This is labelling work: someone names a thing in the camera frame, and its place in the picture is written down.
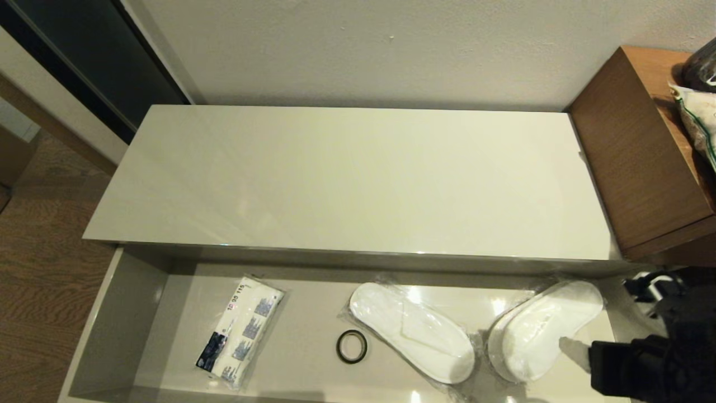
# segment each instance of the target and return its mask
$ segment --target cabinet top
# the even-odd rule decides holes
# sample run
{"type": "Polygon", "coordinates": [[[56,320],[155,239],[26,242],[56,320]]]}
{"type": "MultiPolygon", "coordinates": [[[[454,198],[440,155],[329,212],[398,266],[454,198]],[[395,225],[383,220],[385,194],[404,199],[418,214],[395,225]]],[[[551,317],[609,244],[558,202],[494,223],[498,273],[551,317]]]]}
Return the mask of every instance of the cabinet top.
{"type": "Polygon", "coordinates": [[[85,238],[605,260],[567,114],[156,105],[85,238]]]}
{"type": "Polygon", "coordinates": [[[689,52],[675,52],[673,50],[654,49],[651,47],[621,47],[634,71],[639,76],[644,88],[654,100],[654,104],[669,129],[674,143],[681,151],[684,162],[689,167],[691,175],[699,184],[707,202],[716,211],[714,203],[714,184],[712,183],[711,167],[697,155],[689,134],[679,116],[679,109],[671,95],[669,82],[682,85],[681,67],[691,56],[689,52]]]}

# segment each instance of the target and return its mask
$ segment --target wooden cabinet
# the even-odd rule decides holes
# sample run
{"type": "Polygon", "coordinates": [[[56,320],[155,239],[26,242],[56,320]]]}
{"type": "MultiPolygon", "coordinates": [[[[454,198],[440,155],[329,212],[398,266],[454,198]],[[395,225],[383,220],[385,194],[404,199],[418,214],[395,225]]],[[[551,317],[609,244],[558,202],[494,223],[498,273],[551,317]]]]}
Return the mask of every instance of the wooden cabinet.
{"type": "Polygon", "coordinates": [[[570,107],[629,260],[716,266],[714,173],[691,147],[668,86],[689,55],[621,47],[570,107]]]}

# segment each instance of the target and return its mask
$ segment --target wall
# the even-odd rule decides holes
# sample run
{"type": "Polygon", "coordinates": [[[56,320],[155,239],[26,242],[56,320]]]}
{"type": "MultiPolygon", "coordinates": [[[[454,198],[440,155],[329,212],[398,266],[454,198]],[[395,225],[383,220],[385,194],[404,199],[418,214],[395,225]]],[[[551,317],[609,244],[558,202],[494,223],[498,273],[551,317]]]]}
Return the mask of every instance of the wall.
{"type": "Polygon", "coordinates": [[[125,144],[80,101],[55,80],[4,29],[0,28],[0,73],[114,163],[125,144]]]}
{"type": "Polygon", "coordinates": [[[40,130],[40,127],[35,122],[30,120],[27,116],[23,115],[22,112],[15,109],[14,106],[10,105],[10,103],[1,98],[0,125],[27,143],[32,141],[37,134],[37,131],[40,130]]]}
{"type": "Polygon", "coordinates": [[[562,110],[620,44],[696,50],[713,0],[123,0],[197,103],[562,110]]]}

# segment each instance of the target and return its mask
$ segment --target white drawer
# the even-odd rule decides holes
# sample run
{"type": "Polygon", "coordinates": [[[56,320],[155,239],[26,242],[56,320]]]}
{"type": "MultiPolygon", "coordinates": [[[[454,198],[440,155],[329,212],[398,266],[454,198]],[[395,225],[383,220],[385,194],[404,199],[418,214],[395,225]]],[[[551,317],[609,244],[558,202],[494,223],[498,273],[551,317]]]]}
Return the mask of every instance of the white drawer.
{"type": "MultiPolygon", "coordinates": [[[[355,264],[316,268],[295,260],[282,265],[279,258],[271,265],[247,264],[247,259],[259,260],[240,250],[232,255],[206,248],[172,252],[160,246],[119,247],[59,401],[221,403],[233,402],[237,394],[246,397],[242,402],[261,403],[450,401],[373,336],[367,335],[369,352],[364,361],[346,365],[337,358],[337,337],[354,328],[338,315],[353,289],[375,279],[376,270],[358,270],[355,264]],[[201,258],[186,258],[192,254],[201,258]],[[210,379],[194,363],[245,273],[265,278],[289,293],[263,340],[248,387],[235,392],[210,379]]],[[[400,267],[399,260],[388,258],[373,268],[400,267]]],[[[350,259],[343,256],[341,261],[350,259]]],[[[531,294],[528,288],[553,282],[546,273],[556,268],[549,262],[502,261],[504,267],[497,271],[510,271],[511,267],[512,272],[520,272],[520,265],[542,266],[533,275],[486,274],[494,262],[474,260],[472,272],[429,271],[416,266],[392,275],[401,284],[415,286],[425,302],[469,331],[486,335],[497,316],[531,294]]],[[[578,265],[560,265],[563,270],[582,270],[578,265]]],[[[577,339],[613,341],[607,312],[583,328],[577,339]]],[[[479,360],[476,371],[474,393],[481,402],[625,401],[592,390],[589,375],[565,356],[544,378],[526,387],[499,380],[486,358],[479,360]]]]}

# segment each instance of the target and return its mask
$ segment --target plastic wrapping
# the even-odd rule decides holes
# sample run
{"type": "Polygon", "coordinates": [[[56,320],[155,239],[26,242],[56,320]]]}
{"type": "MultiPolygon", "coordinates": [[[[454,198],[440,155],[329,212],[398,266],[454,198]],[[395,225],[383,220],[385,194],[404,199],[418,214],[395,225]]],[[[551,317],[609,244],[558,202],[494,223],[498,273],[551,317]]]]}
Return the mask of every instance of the plastic wrapping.
{"type": "Polygon", "coordinates": [[[196,366],[240,389],[285,292],[243,277],[196,366]]]}
{"type": "Polygon", "coordinates": [[[506,311],[492,326],[487,352],[495,371],[513,383],[541,378],[561,354],[560,339],[594,320],[604,308],[595,285],[561,281],[506,311]]]}
{"type": "Polygon", "coordinates": [[[388,344],[453,400],[466,399],[458,384],[474,374],[475,362],[482,355],[478,334],[468,334],[453,320],[415,302],[405,288],[384,278],[356,288],[342,316],[388,344]]]}
{"type": "Polygon", "coordinates": [[[694,148],[716,171],[716,94],[670,86],[694,148]]]}

